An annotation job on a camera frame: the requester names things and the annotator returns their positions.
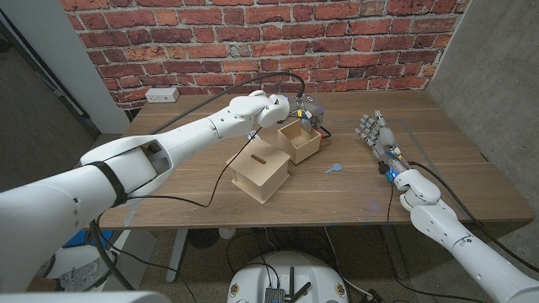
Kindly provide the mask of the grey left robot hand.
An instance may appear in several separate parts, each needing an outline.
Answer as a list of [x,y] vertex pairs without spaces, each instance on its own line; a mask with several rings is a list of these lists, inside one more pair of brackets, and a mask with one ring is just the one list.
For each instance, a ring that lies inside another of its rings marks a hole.
[[300,121],[300,127],[311,132],[313,128],[319,128],[323,122],[324,107],[310,95],[303,94],[301,97],[288,98],[290,115]]

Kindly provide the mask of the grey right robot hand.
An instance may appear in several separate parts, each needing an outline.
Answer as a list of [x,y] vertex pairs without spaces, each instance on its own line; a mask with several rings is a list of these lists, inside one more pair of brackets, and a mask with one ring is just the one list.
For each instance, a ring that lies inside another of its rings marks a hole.
[[379,173],[389,182],[393,182],[398,174],[410,169],[392,130],[387,126],[379,110],[374,112],[373,117],[364,114],[355,133],[372,149],[378,162]]

